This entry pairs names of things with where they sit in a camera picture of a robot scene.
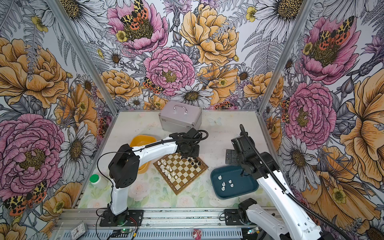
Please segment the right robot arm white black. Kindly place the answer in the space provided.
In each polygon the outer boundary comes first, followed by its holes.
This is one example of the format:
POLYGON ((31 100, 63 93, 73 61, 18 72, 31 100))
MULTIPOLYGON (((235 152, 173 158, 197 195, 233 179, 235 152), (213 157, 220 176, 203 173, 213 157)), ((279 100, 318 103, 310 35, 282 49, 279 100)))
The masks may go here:
POLYGON ((231 140, 233 149, 227 150, 226 157, 257 181, 272 200, 279 212, 278 220, 264 210, 257 201, 247 199, 238 206, 238 216, 244 225, 255 224, 274 240, 332 240, 331 233, 322 231, 300 202, 289 190, 282 172, 267 153, 259 153, 248 135, 240 135, 231 140))

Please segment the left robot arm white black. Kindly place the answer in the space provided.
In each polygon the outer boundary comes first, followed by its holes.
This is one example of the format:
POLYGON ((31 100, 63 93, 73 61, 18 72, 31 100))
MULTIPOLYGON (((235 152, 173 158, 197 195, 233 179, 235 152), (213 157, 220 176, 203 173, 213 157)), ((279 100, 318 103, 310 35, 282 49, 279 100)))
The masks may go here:
POLYGON ((205 130, 190 129, 187 133, 173 133, 168 137, 139 147, 122 145, 109 163, 112 195, 109 210, 118 216, 128 209, 129 186, 137 179, 139 168, 153 160, 170 154, 198 157, 199 143, 209 136, 205 130))

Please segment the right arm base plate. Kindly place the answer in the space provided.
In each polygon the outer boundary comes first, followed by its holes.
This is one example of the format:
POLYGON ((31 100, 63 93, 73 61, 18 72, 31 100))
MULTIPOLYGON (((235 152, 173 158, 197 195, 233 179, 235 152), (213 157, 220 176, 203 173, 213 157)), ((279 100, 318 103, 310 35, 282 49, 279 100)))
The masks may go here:
POLYGON ((242 209, 225 209, 224 218, 226 226, 246 226, 251 223, 242 209))

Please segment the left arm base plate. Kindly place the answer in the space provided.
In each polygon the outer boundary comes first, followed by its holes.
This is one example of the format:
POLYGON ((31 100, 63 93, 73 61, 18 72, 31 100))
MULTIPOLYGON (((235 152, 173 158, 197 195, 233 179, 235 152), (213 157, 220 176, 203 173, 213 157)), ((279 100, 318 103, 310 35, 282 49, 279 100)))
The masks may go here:
POLYGON ((101 216, 101 227, 140 227, 142 225, 144 210, 125 210, 114 215, 111 210, 106 210, 101 216))

